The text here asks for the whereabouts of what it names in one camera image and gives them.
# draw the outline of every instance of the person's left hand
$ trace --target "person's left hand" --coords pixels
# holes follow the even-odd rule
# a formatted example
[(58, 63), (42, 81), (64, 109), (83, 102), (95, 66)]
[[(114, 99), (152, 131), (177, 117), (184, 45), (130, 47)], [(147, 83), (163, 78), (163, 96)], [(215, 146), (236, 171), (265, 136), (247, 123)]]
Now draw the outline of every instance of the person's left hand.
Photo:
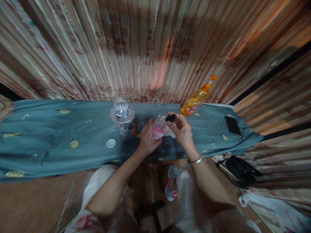
[(141, 132), (142, 136), (141, 136), (140, 144), (137, 149), (137, 151), (139, 151), (145, 157), (148, 154), (151, 154), (155, 150), (155, 148), (157, 148), (158, 145), (160, 145), (162, 142), (162, 138), (160, 138), (158, 141), (155, 141), (153, 139), (152, 122), (153, 122), (153, 117), (149, 120), (148, 124), (144, 125), (143, 130)]

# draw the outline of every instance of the orange bottle cap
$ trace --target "orange bottle cap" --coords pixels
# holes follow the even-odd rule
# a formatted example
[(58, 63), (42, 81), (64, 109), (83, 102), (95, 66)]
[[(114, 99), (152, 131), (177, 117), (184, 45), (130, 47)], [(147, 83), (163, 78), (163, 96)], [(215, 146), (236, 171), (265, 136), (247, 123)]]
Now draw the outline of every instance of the orange bottle cap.
[(209, 90), (212, 87), (212, 82), (218, 79), (218, 75), (213, 74), (208, 79), (209, 79), (208, 83), (204, 84), (204, 86), (202, 87), (202, 89), (205, 91)]

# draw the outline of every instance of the floor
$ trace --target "floor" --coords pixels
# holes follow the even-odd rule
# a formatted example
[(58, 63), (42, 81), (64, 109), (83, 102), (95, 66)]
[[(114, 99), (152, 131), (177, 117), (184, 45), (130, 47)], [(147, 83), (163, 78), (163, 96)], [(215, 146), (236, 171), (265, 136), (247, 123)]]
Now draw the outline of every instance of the floor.
[[(243, 214), (257, 223), (263, 233), (270, 232), (258, 215), (249, 207), (242, 208), (237, 201), (240, 190), (234, 187), (215, 167), (211, 158), (206, 159), (211, 169), (228, 189)], [(134, 173), (126, 201), (135, 212), (139, 207), (164, 200), (166, 208), (158, 211), (161, 228), (170, 226), (178, 211), (180, 197), (173, 202), (163, 193), (167, 172), (172, 164), (181, 167), (186, 160), (168, 160), (141, 164)], [(58, 177), (38, 178), (26, 183), (0, 184), (0, 232), (60, 232), (78, 213), (83, 191), (93, 170), (66, 174)], [(152, 217), (141, 221), (141, 231), (156, 232)]]

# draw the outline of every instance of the pink and white sneaker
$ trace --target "pink and white sneaker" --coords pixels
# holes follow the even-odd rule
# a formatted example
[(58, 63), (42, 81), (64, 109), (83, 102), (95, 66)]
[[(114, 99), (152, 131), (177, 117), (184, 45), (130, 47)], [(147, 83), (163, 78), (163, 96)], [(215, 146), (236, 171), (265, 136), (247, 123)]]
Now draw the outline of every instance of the pink and white sneaker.
[(165, 193), (167, 200), (169, 200), (169, 201), (174, 201), (175, 197), (178, 194), (178, 192), (172, 192), (172, 190), (169, 187), (171, 181), (173, 179), (176, 180), (178, 172), (179, 172), (179, 170), (178, 170), (178, 167), (176, 165), (172, 165), (168, 170), (168, 183), (165, 187), (164, 193)]

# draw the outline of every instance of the silver bracelet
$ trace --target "silver bracelet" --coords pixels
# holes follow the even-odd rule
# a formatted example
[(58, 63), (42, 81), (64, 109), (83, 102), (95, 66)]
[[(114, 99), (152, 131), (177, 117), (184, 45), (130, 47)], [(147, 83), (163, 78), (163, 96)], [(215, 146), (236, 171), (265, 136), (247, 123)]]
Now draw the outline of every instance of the silver bracelet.
[(199, 163), (199, 162), (202, 161), (202, 154), (200, 153), (199, 159), (196, 160), (196, 161), (194, 161), (194, 162), (190, 162), (188, 159), (187, 159), (187, 161), (188, 161), (188, 164), (189, 164), (190, 166), (195, 165), (195, 164), (197, 164), (197, 163)]

